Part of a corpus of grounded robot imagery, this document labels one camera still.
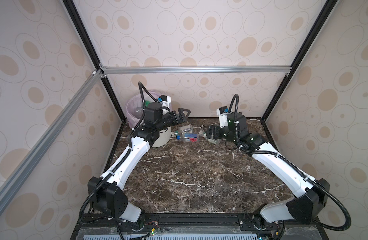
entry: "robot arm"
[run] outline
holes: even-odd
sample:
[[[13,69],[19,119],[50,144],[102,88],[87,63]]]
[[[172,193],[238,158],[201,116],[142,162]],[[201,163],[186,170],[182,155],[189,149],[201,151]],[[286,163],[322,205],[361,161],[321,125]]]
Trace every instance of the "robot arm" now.
[[[236,98],[236,94],[231,102],[230,108]],[[264,164],[270,169],[287,187],[292,191],[294,197],[287,200],[263,204],[260,206],[249,221],[262,230],[268,223],[295,219],[304,224],[311,224],[317,214],[325,207],[328,196],[343,211],[346,223],[341,227],[332,227],[320,222],[317,224],[336,231],[343,231],[350,227],[351,218],[345,207],[329,193],[330,185],[324,180],[316,180],[311,175],[306,174],[289,160],[283,157],[264,137],[258,133],[250,133],[247,129],[247,120],[242,113],[228,111],[227,107],[217,109],[219,125],[208,126],[206,129],[207,137],[215,140],[225,138],[227,141],[234,142],[240,150],[248,153],[254,159]]]
[[[88,191],[93,195],[91,206],[115,219],[128,220],[135,230],[143,227],[144,211],[128,201],[123,193],[124,185],[136,164],[159,138],[160,131],[187,121],[191,113],[183,108],[178,109],[178,114],[169,111],[170,102],[169,96],[162,95],[158,102],[150,103],[144,109],[143,124],[132,132],[131,143],[100,178],[92,177],[88,182]]]

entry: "black frame edge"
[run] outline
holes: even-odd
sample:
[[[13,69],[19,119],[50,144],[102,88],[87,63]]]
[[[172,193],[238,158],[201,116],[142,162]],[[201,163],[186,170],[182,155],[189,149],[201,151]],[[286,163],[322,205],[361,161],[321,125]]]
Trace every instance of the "black frame edge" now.
[[[327,0],[325,2],[325,5],[323,6],[323,8],[321,9],[321,12],[319,13],[319,16],[316,18],[315,23],[313,24],[310,32],[308,33],[308,35],[307,35],[307,37],[304,41],[304,43],[302,44],[299,52],[297,53],[295,59],[293,60],[293,63],[291,65],[292,66],[291,71],[289,72],[288,75],[285,75],[285,77],[283,78],[283,81],[281,82],[279,88],[277,89],[275,95],[273,96],[271,102],[269,103],[267,109],[265,110],[265,112],[262,116],[263,122],[265,122],[268,119],[268,117],[271,114],[273,108],[275,107],[277,101],[280,99],[281,95],[285,91],[289,81],[291,80],[291,78],[295,74],[295,72],[298,69],[299,65],[301,64],[303,58],[305,57],[306,53],[310,49],[313,41],[315,40],[316,36],[319,34],[321,28],[323,27],[326,19],[328,18],[328,16],[332,12],[333,8],[335,7],[337,1],[338,0]]]
[[[268,141],[272,144],[272,146],[278,151],[278,148],[276,146],[275,141],[273,140],[273,137],[271,135],[271,132],[269,131],[269,128],[267,126],[267,124],[265,123],[265,121],[263,121],[263,119],[260,119],[260,123],[263,125],[264,128],[264,132],[267,135],[267,139]]]
[[[240,227],[239,225],[239,216],[243,216],[244,213],[155,213],[150,214],[146,213],[146,219],[152,220],[152,221],[158,221],[159,225],[161,227],[218,227],[218,226],[226,226],[226,227]],[[105,216],[105,214],[84,214],[83,218],[86,220],[93,220],[95,218],[99,218]],[[75,228],[73,229],[73,232],[71,234],[70,240],[75,240],[77,235],[79,234],[79,230],[81,228],[100,228],[100,227],[109,227],[114,228],[115,221],[112,219],[104,219],[99,222],[87,224],[87,225],[81,225],[77,223],[75,225]],[[285,221],[286,227],[309,227],[309,226],[315,226],[323,240],[329,240],[327,234],[325,233],[325,230],[323,227],[317,225],[317,224],[309,224],[305,225],[302,223],[297,222],[296,220],[286,220]],[[144,230],[141,230],[140,232],[133,231],[127,223],[121,224],[121,231],[127,232],[129,234],[138,234],[138,233],[147,233],[153,228],[153,225],[147,226],[144,228]],[[270,234],[270,230],[264,230],[259,231],[256,229],[252,229],[252,233],[256,233],[259,236],[264,236]]]
[[[96,69],[100,69],[100,59],[95,51],[95,48],[93,47],[93,44],[91,42],[91,39],[88,36],[88,33],[85,29],[85,26],[83,24],[83,21],[80,18],[79,13],[77,12],[76,6],[73,3],[73,0],[63,0],[63,3],[65,5],[66,10],[68,11],[68,14],[70,15],[73,24],[75,25],[75,28],[77,30],[77,32],[79,33],[80,39],[83,42],[85,49],[87,50],[93,65]],[[116,98],[116,95],[112,89],[112,86],[108,80],[108,78],[106,77],[106,75],[104,75],[105,78],[102,78],[101,81],[104,84],[104,87],[114,105],[114,108],[116,109],[116,112],[118,113],[120,119],[122,122],[126,121],[126,117],[124,115],[123,110],[121,109],[120,103]]]
[[[119,129],[119,132],[117,133],[117,136],[116,136],[116,139],[114,140],[114,143],[113,143],[113,147],[111,149],[111,152],[110,152],[110,155],[108,157],[108,160],[107,160],[107,163],[105,164],[105,168],[104,168],[104,171],[107,171],[110,166],[111,166],[111,162],[112,162],[112,159],[113,159],[113,155],[117,149],[117,145],[119,144],[119,141],[120,141],[120,137],[123,133],[123,130],[124,130],[124,127],[125,127],[125,123],[126,121],[123,121],[121,123],[121,126],[120,126],[120,129]]]

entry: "circle pattern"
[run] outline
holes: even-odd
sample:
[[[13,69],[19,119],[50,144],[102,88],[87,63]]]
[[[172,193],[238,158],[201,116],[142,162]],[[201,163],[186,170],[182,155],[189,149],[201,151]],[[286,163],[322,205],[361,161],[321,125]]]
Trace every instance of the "circle pattern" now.
[[[259,75],[249,76],[245,80],[245,86],[247,88],[254,88],[254,87],[258,86],[260,83],[261,83],[261,77]]]
[[[234,75],[233,77],[231,77],[231,79],[229,80],[229,86],[231,86],[232,88],[239,88],[244,84],[244,76],[243,75]]]
[[[201,40],[199,50],[204,56],[213,55],[217,50],[217,41],[213,37],[206,37]]]
[[[192,56],[197,51],[197,42],[193,37],[185,37],[180,42],[180,51],[183,55]]]
[[[338,174],[330,174],[327,181],[331,184],[330,192],[336,197],[346,197],[350,191],[347,181]]]
[[[348,130],[348,141],[357,149],[368,149],[368,123],[360,122]]]
[[[259,56],[268,56],[276,48],[276,39],[273,37],[264,38],[257,46],[257,54]]]
[[[285,27],[285,31],[288,35],[296,35],[300,33],[308,24],[308,13],[298,12],[293,15]]]
[[[319,150],[319,143],[313,136],[308,136],[304,139],[304,150],[308,154],[315,154]]]
[[[342,68],[335,76],[333,85],[337,91],[348,91],[356,85],[359,80],[360,72],[355,66]]]
[[[59,177],[52,187],[52,196],[59,201],[64,199],[71,190],[71,179],[68,176]]]
[[[135,56],[139,53],[139,44],[130,36],[125,36],[120,40],[120,47],[125,54],[130,56]]]
[[[43,109],[48,105],[47,89],[37,81],[26,81],[21,87],[21,97],[24,103],[33,109]]]
[[[341,104],[335,107],[331,113],[332,124],[336,127],[349,127],[356,118],[354,108],[348,104]]]
[[[63,86],[64,86],[63,76],[60,73],[60,71],[54,66],[51,66],[51,65],[44,66],[41,71],[41,77],[42,77],[42,80],[45,86],[51,91],[58,92],[63,89]]]
[[[352,148],[343,140],[331,142],[328,151],[331,158],[338,163],[346,163],[352,158]]]
[[[316,67],[321,64],[325,58],[326,48],[324,45],[319,45],[314,48],[309,54],[309,65]]]
[[[284,57],[290,54],[295,49],[295,46],[296,46],[295,38],[293,37],[285,38],[277,45],[276,54],[279,57]]]
[[[56,202],[49,202],[42,206],[35,217],[35,229],[39,232],[43,232],[50,228],[56,221],[58,211],[59,206]]]
[[[347,181],[359,189],[368,188],[368,167],[359,162],[350,162],[344,170]]]
[[[45,23],[39,24],[37,26],[37,35],[45,49],[51,53],[58,53],[60,51],[60,40],[56,32],[49,25]]]
[[[112,32],[112,21],[110,17],[100,10],[95,10],[91,13],[91,23],[102,34],[107,35]]]
[[[223,20],[222,28],[225,34],[235,35],[243,25],[243,16],[238,11],[228,13]]]
[[[21,33],[16,37],[16,48],[21,57],[29,64],[41,66],[45,62],[45,53],[41,44],[31,35]]]
[[[59,38],[70,43],[72,41],[72,30],[70,24],[62,17],[56,15],[53,19],[53,25],[55,26],[55,31]]]
[[[223,56],[232,55],[237,48],[237,41],[233,37],[226,37],[219,44],[219,53]]]
[[[0,47],[0,78],[8,83],[24,80],[27,70],[23,61],[13,51]]]
[[[112,22],[114,24],[114,27],[122,34],[129,35],[133,32],[133,19],[128,13],[124,11],[116,11],[113,14]]]
[[[197,78],[197,85],[201,88],[209,87],[212,84],[212,78],[211,76],[207,74],[203,74]]]
[[[57,56],[57,65],[64,76],[72,78],[75,75],[75,64],[65,53]]]
[[[215,34],[221,25],[220,15],[215,11],[210,11],[204,14],[201,19],[200,26],[203,33],[206,35]]]
[[[368,39],[356,50],[354,62],[360,67],[368,67]]]
[[[332,160],[324,153],[318,153],[314,158],[315,168],[322,174],[328,174],[332,170]]]
[[[368,108],[368,81],[360,83],[353,89],[351,103],[357,108]]]
[[[364,29],[362,26],[352,26],[346,30],[337,42],[337,52],[348,54],[355,50],[363,40]]]
[[[179,28],[186,35],[194,34],[199,28],[199,18],[192,11],[183,12],[179,18]]]
[[[154,56],[159,51],[159,44],[154,38],[145,36],[140,41],[140,48],[146,55]]]
[[[162,11],[157,17],[158,29],[165,35],[173,34],[177,29],[177,19],[170,11]]]

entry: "black cable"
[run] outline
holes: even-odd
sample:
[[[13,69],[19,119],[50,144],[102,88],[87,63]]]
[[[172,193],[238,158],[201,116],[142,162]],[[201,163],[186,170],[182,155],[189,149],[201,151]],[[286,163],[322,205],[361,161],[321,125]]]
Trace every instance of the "black cable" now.
[[[171,111],[168,107],[166,107],[166,106],[163,106],[163,107],[161,107],[161,109],[165,109],[165,110],[167,110],[168,111],[168,113]]]
[[[232,98],[231,104],[229,105],[228,113],[231,112],[233,103],[235,102],[235,112],[234,112],[234,123],[235,123],[235,145],[240,147],[240,137],[239,137],[239,130],[237,129],[237,112],[239,108],[239,95],[235,94]]]
[[[225,147],[228,149],[228,150],[230,150],[230,151],[233,151],[233,150],[236,150],[237,149],[237,147],[235,147],[235,148],[229,148],[229,147],[227,147],[227,140],[225,141]]]
[[[155,101],[156,103],[158,102],[158,100],[156,99],[156,98],[154,98],[153,96],[152,96],[152,94],[150,94],[149,92],[148,92],[148,90],[144,87],[144,85],[141,83],[141,82],[139,82],[139,86],[140,86],[140,84],[141,84],[141,87],[144,89],[144,91],[148,94],[148,96],[150,96],[151,98],[152,98],[152,100],[153,101]]]
[[[127,159],[127,157],[129,156],[129,154],[131,153],[131,149],[128,149],[128,151],[126,152],[126,154],[124,155],[124,157],[120,160],[120,162],[118,162],[116,164],[116,166],[112,169],[112,172],[115,172],[117,169],[119,169],[120,165],[123,164],[123,162]],[[90,224],[90,223],[95,223],[95,222],[98,222],[100,220],[103,220],[105,218],[108,218],[109,216],[104,216],[104,217],[99,217],[95,220],[92,220],[92,221],[85,221],[83,219],[83,214],[84,214],[84,210],[85,208],[88,206],[91,198],[96,194],[96,192],[100,189],[100,187],[107,182],[108,179],[110,179],[110,177],[112,177],[112,174],[109,173],[103,180],[101,180],[97,185],[96,187],[93,189],[93,191],[91,192],[90,195],[88,195],[88,197],[85,199],[83,205],[81,206],[80,208],[80,211],[79,211],[79,222],[82,224],[82,225],[85,225],[85,224]]]
[[[281,228],[281,231],[278,232],[277,237],[274,238],[273,240],[279,240],[283,236],[284,232],[285,232],[285,221],[283,221],[283,226]]]
[[[246,150],[244,148],[241,148],[241,150],[243,152],[246,153],[250,153],[250,154],[270,154],[270,155],[274,155],[277,156],[278,153],[277,152],[272,152],[272,151],[249,151]],[[313,223],[320,225],[324,228],[327,228],[329,230],[333,230],[333,231],[344,231],[347,230],[348,228],[350,228],[352,220],[351,220],[351,216],[348,212],[348,210],[344,207],[344,205],[334,196],[332,195],[329,191],[327,191],[324,187],[322,187],[320,184],[316,183],[315,181],[313,181],[310,178],[307,178],[307,175],[304,174],[304,172],[302,170],[300,170],[298,167],[296,167],[296,165],[294,165],[291,161],[289,161],[286,157],[282,156],[282,155],[278,155],[278,158],[282,159],[284,162],[286,162],[290,167],[292,167],[302,178],[306,178],[306,181],[309,182],[310,184],[312,184],[313,186],[315,186],[316,188],[318,188],[320,191],[324,192],[330,199],[332,199],[335,204],[340,208],[340,210],[343,212],[344,217],[345,217],[345,223],[340,226],[340,227],[335,227],[335,226],[330,226],[330,225],[326,225],[322,222],[319,222],[317,220],[312,220]]]
[[[146,235],[144,236],[141,236],[141,237],[134,237],[134,238],[130,238],[129,240],[142,240],[142,239],[145,239],[147,237],[151,236],[151,233],[147,233]]]
[[[143,89],[145,90],[145,92],[155,101],[157,102],[157,100],[148,92],[148,90],[144,87],[144,85],[139,82],[139,91],[140,91],[140,96],[141,96],[141,101],[143,102],[143,115],[141,116],[141,119],[139,119],[138,123],[136,124],[136,126],[133,128],[133,129],[136,129],[139,127],[139,125],[141,124],[142,120],[144,119],[144,116],[145,116],[145,99],[144,99],[144,94],[143,94]],[[129,154],[131,153],[132,151],[132,141],[131,141],[131,136],[132,136],[132,133],[134,132],[134,130],[131,131],[131,133],[129,134],[129,138],[128,138],[128,141],[129,141],[129,149],[128,151],[126,152],[126,154],[123,156],[123,158],[120,160],[120,162],[118,162],[116,164],[116,166],[111,170],[112,172],[115,172],[119,169],[119,167],[123,164],[123,162],[127,159],[127,157],[129,156]],[[107,180],[112,177],[112,174],[109,173],[103,180],[101,180],[97,185],[96,187],[93,189],[93,191],[91,192],[90,195],[88,195],[88,197],[85,199],[83,205],[81,206],[80,208],[80,211],[79,211],[79,222],[82,224],[82,225],[85,225],[85,224],[90,224],[90,223],[95,223],[95,222],[98,222],[100,220],[103,220],[105,218],[108,218],[109,216],[103,216],[103,217],[100,217],[100,218],[97,218],[95,220],[92,220],[92,221],[85,221],[83,219],[83,214],[84,214],[84,210],[85,208],[88,206],[91,198],[96,194],[96,192],[100,189],[100,187],[107,182]]]
[[[232,101],[231,101],[231,104],[229,105],[229,108],[228,108],[228,113],[230,113],[230,112],[231,112],[231,110],[232,110],[232,106],[233,106],[233,103],[234,103],[234,101],[235,101],[235,99],[236,99],[236,95],[237,95],[237,96],[239,96],[238,94],[235,94],[235,95],[233,96]]]
[[[272,151],[249,151],[246,150],[244,146],[240,145],[240,140],[239,140],[239,132],[237,129],[237,108],[239,105],[239,95],[235,94],[232,98],[231,104],[229,106],[228,112],[230,112],[230,108],[232,108],[233,102],[236,100],[235,103],[235,116],[234,116],[234,121],[235,121],[235,137],[236,137],[236,141],[235,144],[237,147],[239,147],[243,152],[246,153],[250,153],[250,154],[270,154],[270,155],[274,155],[279,157],[280,159],[282,159],[284,162],[286,162],[290,167],[292,167],[300,176],[302,176],[302,178],[306,179],[306,181],[308,181],[310,184],[312,184],[313,186],[315,186],[316,188],[318,188],[320,191],[324,192],[330,199],[332,199],[336,205],[338,205],[338,207],[341,209],[341,211],[344,214],[345,217],[345,223],[340,226],[340,227],[335,227],[335,226],[330,226],[330,225],[326,225],[322,222],[319,222],[317,220],[312,220],[313,223],[320,225],[324,228],[327,228],[329,230],[333,230],[333,231],[344,231],[347,230],[348,228],[350,228],[351,226],[351,216],[348,212],[348,210],[344,207],[344,205],[334,196],[332,195],[329,191],[327,191],[324,187],[322,187],[321,185],[319,185],[318,183],[316,183],[315,181],[311,180],[310,178],[307,178],[307,175],[304,174],[303,171],[301,171],[298,167],[296,167],[296,165],[294,165],[291,161],[289,161],[286,157],[279,155],[277,152],[272,152]]]
[[[114,221],[115,221],[115,224],[116,224],[117,232],[119,233],[121,240],[125,240],[124,236],[121,234],[121,230],[120,230],[120,227],[119,227],[119,222],[115,218],[114,218]]]

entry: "metal rail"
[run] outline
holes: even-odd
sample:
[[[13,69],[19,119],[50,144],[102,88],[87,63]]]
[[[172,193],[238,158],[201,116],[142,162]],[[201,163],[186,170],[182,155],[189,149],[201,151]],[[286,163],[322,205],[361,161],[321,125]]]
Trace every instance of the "metal rail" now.
[[[103,67],[104,74],[143,73],[289,73],[291,66]]]
[[[85,81],[83,86],[73,96],[71,101],[62,110],[56,120],[38,140],[36,145],[31,149],[17,170],[5,181],[4,185],[0,188],[0,215],[4,212],[5,208],[14,198],[16,193],[24,184],[25,180],[27,180],[33,169],[37,166],[39,161],[52,145],[53,141],[76,112],[77,108],[81,105],[95,83],[97,83],[100,77],[103,75],[100,70],[96,70],[94,73],[95,75],[91,74],[87,81]]]

